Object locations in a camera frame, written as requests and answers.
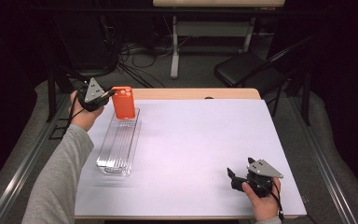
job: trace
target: chair leg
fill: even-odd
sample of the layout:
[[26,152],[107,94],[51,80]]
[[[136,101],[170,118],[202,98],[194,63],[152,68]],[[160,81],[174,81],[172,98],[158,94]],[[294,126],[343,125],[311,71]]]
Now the chair leg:
[[278,108],[278,103],[279,103],[279,98],[281,96],[281,90],[282,90],[282,86],[280,86],[278,88],[278,93],[277,93],[277,96],[275,98],[275,104],[274,104],[274,108],[272,109],[272,114],[271,116],[274,117],[275,116],[275,113],[277,112],[277,108]]

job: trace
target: white tabletop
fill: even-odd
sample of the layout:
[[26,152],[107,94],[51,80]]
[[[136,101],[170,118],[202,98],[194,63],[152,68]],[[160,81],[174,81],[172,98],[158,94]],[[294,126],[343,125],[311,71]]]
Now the white tabletop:
[[283,7],[284,0],[153,0],[155,7]]
[[136,100],[142,120],[129,177],[96,167],[113,116],[111,102],[89,131],[95,148],[78,185],[76,218],[200,219],[252,217],[229,167],[247,174],[247,158],[278,171],[286,217],[306,215],[266,104],[262,100]]

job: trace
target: hand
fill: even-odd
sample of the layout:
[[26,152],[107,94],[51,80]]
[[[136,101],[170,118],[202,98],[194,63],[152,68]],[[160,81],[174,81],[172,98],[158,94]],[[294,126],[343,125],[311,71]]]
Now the hand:
[[[281,182],[276,177],[273,177],[272,181],[276,185],[276,187],[273,185],[272,193],[279,198],[278,192],[281,191]],[[278,215],[278,203],[271,194],[264,198],[259,198],[246,182],[242,183],[242,188],[252,203],[256,221],[264,221]]]
[[[71,94],[71,102],[74,101],[76,95],[76,91],[72,92]],[[75,124],[83,128],[86,132],[92,127],[94,124],[94,121],[103,113],[103,106],[98,108],[97,110],[94,110],[92,112],[89,112],[88,110],[84,109],[81,104],[76,99],[75,102],[75,108],[73,115],[77,114],[74,118],[71,120],[71,124]]]

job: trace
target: clear plastic container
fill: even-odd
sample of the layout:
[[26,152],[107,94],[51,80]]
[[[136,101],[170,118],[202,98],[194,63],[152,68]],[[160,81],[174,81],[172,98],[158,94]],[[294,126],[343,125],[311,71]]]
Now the clear plastic container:
[[104,175],[129,176],[135,155],[141,120],[138,108],[134,119],[117,119],[113,115],[103,140],[97,166]]

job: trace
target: gray carpet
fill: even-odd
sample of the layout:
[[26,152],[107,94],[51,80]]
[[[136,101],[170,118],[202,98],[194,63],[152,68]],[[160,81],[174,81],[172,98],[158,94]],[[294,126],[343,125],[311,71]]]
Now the gray carpet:
[[[172,59],[170,56],[161,56],[154,59],[150,55],[137,54],[134,55],[133,58],[130,56],[125,64],[132,67],[135,67],[135,65],[147,66],[147,68],[142,68],[142,71],[146,71],[148,74],[158,79],[167,88],[224,88],[224,86],[213,76],[213,67],[215,64],[224,61],[235,53],[235,50],[233,50],[231,45],[233,42],[226,45],[226,48],[224,48],[224,45],[223,47],[220,46],[218,49],[206,48],[207,50],[202,54],[195,54],[191,49],[194,49],[194,46],[199,45],[200,40],[196,38],[192,41],[193,42],[191,42],[191,40],[186,41],[186,44],[189,46],[193,45],[191,48],[188,47],[188,51],[186,51],[185,44],[182,47],[178,79],[171,79],[169,76]],[[252,50],[259,53],[261,58],[265,57],[269,41],[270,38],[261,39],[259,41],[256,41],[255,39],[255,41],[252,42]],[[222,52],[222,48],[229,50],[227,50],[227,52]],[[142,77],[147,78],[153,86],[161,87],[160,84],[148,74],[142,74]],[[141,84],[134,82],[128,74],[123,73],[120,69],[107,76],[99,77],[97,80],[104,86],[130,85],[133,88],[142,88]],[[34,113],[0,174],[0,198],[5,192],[9,181],[20,167],[23,158],[33,149],[38,136],[42,134],[44,128],[46,129],[45,121],[48,117],[47,83],[42,83],[36,88],[36,91],[38,93],[38,101]],[[66,104],[61,105],[61,107],[64,108],[67,106],[67,102]],[[57,118],[66,118],[66,110],[63,109],[62,111],[61,114],[57,115]],[[323,101],[315,94],[311,95],[310,127],[304,128],[304,123],[299,118],[298,111],[298,99],[283,96],[273,121],[300,194],[307,199],[305,206],[308,214],[313,217],[317,223],[347,223],[344,220],[345,218],[342,218],[340,210],[337,209],[337,203],[332,197],[331,188],[328,184],[326,185],[328,181],[326,181],[322,172],[324,167],[321,167],[320,163],[318,163],[317,155],[314,151],[316,141],[317,147],[322,149],[325,158],[328,161],[329,168],[331,168],[331,172],[336,178],[342,193],[345,195],[345,200],[357,221],[350,223],[358,223],[358,182],[348,166],[337,154],[328,117],[324,111]],[[43,142],[41,146],[43,149],[42,153],[39,156],[33,171],[29,174],[23,185],[17,199],[8,210],[4,223],[21,223],[33,183],[58,143],[58,140],[48,139]],[[103,223],[103,221],[77,220],[76,223]],[[312,221],[310,217],[299,217],[296,219],[287,219],[285,220],[285,223],[312,223]]]

